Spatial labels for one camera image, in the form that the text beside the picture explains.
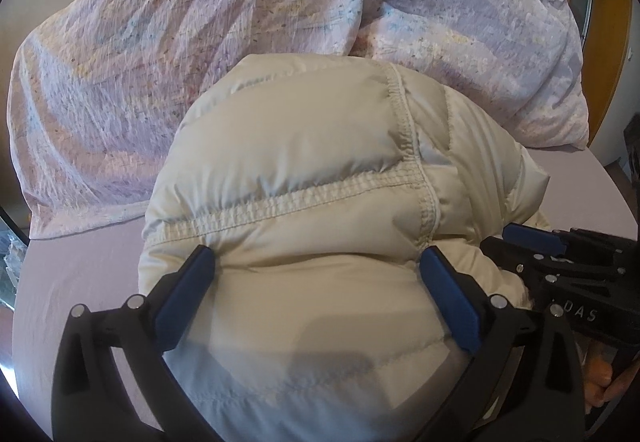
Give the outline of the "person's right hand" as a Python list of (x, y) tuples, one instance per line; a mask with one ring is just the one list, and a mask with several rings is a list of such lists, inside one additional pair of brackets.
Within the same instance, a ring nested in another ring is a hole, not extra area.
[(587, 414), (593, 407), (602, 407), (605, 403), (623, 396), (638, 374), (639, 362), (636, 361), (620, 376), (613, 378), (613, 367), (603, 356), (604, 348), (602, 342), (591, 340), (582, 366)]

